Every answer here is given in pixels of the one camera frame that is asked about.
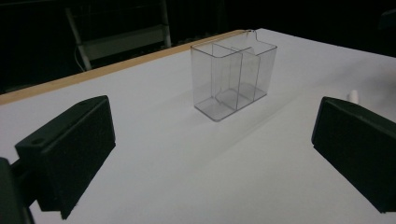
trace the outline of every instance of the wooden table edge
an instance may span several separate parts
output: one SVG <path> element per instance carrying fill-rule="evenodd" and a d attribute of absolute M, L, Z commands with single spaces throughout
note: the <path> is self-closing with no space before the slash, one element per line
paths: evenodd
<path fill-rule="evenodd" d="M 190 42 L 188 44 L 176 46 L 170 49 L 164 49 L 157 52 L 153 52 L 147 55 L 143 55 L 141 57 L 132 58 L 130 60 L 126 60 L 119 63 L 113 63 L 104 67 L 96 68 L 87 72 L 75 74 L 69 77 L 63 77 L 60 79 L 56 79 L 50 82 L 46 82 L 43 84 L 35 85 L 33 87 L 21 89 L 19 91 L 12 91 L 9 93 L 5 93 L 0 95 L 0 105 L 9 104 L 12 102 L 16 102 L 25 98 L 29 98 L 32 96 L 36 96 L 38 94 L 42 94 L 49 91 L 56 91 L 64 87 L 68 87 L 83 81 L 87 81 L 93 78 L 102 77 L 132 66 L 139 65 L 141 63 L 147 63 L 156 59 L 160 59 L 162 57 L 166 57 L 172 54 L 180 53 L 185 50 L 189 50 L 191 45 L 204 43 L 206 41 L 211 41 L 214 39 L 222 38 L 227 35 L 236 35 L 239 33 L 243 33 L 245 30 L 234 30 L 228 33 L 224 33 L 221 35 L 210 36 L 205 39 L 197 40 Z"/>

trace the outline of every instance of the screw hole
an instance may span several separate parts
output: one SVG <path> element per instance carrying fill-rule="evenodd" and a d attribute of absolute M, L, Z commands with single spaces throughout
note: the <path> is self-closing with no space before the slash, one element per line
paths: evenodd
<path fill-rule="evenodd" d="M 44 138 L 37 138 L 36 140 L 32 141 L 32 144 L 33 145 L 37 145 L 37 144 L 40 144 L 42 142 L 44 142 Z"/>

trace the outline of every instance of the plastic container compartment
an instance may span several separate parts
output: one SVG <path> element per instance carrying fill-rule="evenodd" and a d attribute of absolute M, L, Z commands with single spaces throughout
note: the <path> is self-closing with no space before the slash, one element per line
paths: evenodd
<path fill-rule="evenodd" d="M 220 121 L 267 94 L 276 46 L 245 31 L 191 46 L 195 108 Z"/>

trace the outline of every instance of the white table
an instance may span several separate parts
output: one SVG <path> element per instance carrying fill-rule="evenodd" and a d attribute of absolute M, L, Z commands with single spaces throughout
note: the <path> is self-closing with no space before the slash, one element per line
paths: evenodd
<path fill-rule="evenodd" d="M 0 157 L 71 105 L 107 95 L 117 146 L 66 221 L 44 223 L 396 223 L 311 143 L 323 96 L 396 121 L 396 59 L 264 29 L 278 46 L 267 96 L 216 123 L 193 107 L 190 51 L 0 105 Z"/>

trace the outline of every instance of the transparent acrylic holder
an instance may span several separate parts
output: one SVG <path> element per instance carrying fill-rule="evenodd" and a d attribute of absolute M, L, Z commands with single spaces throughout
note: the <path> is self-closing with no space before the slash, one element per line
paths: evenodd
<path fill-rule="evenodd" d="M 191 46 L 194 106 L 220 121 L 267 94 L 276 46 L 245 31 Z"/>

